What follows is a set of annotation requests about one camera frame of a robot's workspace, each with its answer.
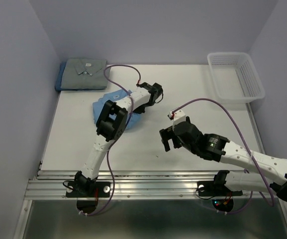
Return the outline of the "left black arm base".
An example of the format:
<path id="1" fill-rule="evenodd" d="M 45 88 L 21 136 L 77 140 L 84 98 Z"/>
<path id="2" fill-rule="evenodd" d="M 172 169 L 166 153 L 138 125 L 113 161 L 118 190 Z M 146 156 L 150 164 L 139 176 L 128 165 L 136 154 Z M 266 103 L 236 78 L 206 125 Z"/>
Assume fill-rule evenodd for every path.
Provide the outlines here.
<path id="1" fill-rule="evenodd" d="M 67 198 L 109 198 L 110 182 L 95 182 L 90 189 L 81 189 L 72 180 L 65 180 L 63 186 L 66 188 Z"/>

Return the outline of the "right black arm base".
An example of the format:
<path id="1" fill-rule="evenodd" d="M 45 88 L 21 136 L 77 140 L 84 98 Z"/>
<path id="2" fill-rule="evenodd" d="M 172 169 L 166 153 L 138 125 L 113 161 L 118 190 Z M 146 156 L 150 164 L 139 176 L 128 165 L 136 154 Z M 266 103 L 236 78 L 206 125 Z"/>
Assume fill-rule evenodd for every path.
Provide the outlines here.
<path id="1" fill-rule="evenodd" d="M 198 181 L 198 195 L 201 197 L 225 197 L 225 196 L 242 196 L 242 191 L 232 191 L 224 184 L 215 185 L 214 181 Z"/>

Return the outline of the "light blue long sleeve shirt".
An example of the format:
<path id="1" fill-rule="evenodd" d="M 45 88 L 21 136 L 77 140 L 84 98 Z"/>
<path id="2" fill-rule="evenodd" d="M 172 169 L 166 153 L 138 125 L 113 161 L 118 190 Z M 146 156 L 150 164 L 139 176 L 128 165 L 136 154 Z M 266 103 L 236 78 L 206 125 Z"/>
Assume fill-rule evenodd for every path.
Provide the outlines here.
<path id="1" fill-rule="evenodd" d="M 117 90 L 114 92 L 104 94 L 101 98 L 99 98 L 96 102 L 94 102 L 93 103 L 94 124 L 95 125 L 97 124 L 101 116 L 101 112 L 103 111 L 104 108 L 107 108 L 105 111 L 108 112 L 109 108 L 113 107 L 113 103 L 120 100 L 125 100 L 127 97 L 128 94 L 124 90 Z M 133 112 L 129 123 L 126 125 L 125 130 L 133 129 L 140 123 L 140 121 L 141 121 L 141 115 Z"/>

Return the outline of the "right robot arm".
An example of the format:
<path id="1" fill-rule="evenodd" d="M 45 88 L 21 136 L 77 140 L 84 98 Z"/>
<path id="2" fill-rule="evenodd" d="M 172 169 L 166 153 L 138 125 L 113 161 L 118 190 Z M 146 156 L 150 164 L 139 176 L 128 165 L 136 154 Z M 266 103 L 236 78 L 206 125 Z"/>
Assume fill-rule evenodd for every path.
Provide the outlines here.
<path id="1" fill-rule="evenodd" d="M 198 128 L 183 121 L 159 131 L 165 151 L 185 148 L 199 158 L 231 164 L 246 173 L 219 170 L 211 181 L 199 181 L 200 197 L 241 196 L 243 191 L 271 193 L 287 202 L 287 159 L 275 158 L 255 151 L 247 151 L 228 138 L 217 134 L 203 134 Z"/>

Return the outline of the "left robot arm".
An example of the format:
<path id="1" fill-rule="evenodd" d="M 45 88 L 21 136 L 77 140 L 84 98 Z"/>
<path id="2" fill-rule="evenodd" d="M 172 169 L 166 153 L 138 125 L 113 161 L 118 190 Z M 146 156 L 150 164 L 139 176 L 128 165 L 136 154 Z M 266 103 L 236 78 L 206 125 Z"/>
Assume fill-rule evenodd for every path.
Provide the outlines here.
<path id="1" fill-rule="evenodd" d="M 102 161 L 110 147 L 124 133 L 130 113 L 133 111 L 137 111 L 138 114 L 144 113 L 145 108 L 153 106 L 162 94 L 161 85 L 157 83 L 149 85 L 144 82 L 138 85 L 136 91 L 127 93 L 120 100 L 114 102 L 108 100 L 104 103 L 96 122 L 94 145 L 87 161 L 75 174 L 73 189 L 83 196 L 90 196 L 94 192 Z"/>

